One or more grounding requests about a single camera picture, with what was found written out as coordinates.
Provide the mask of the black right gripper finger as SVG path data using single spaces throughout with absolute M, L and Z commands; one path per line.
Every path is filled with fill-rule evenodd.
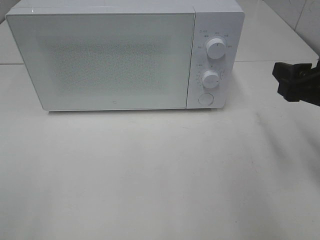
M 279 83 L 304 83 L 320 79 L 320 67 L 311 63 L 289 64 L 276 62 L 272 75 Z
M 312 79 L 293 84 L 284 80 L 278 81 L 277 93 L 288 102 L 306 102 L 320 106 L 320 80 Z

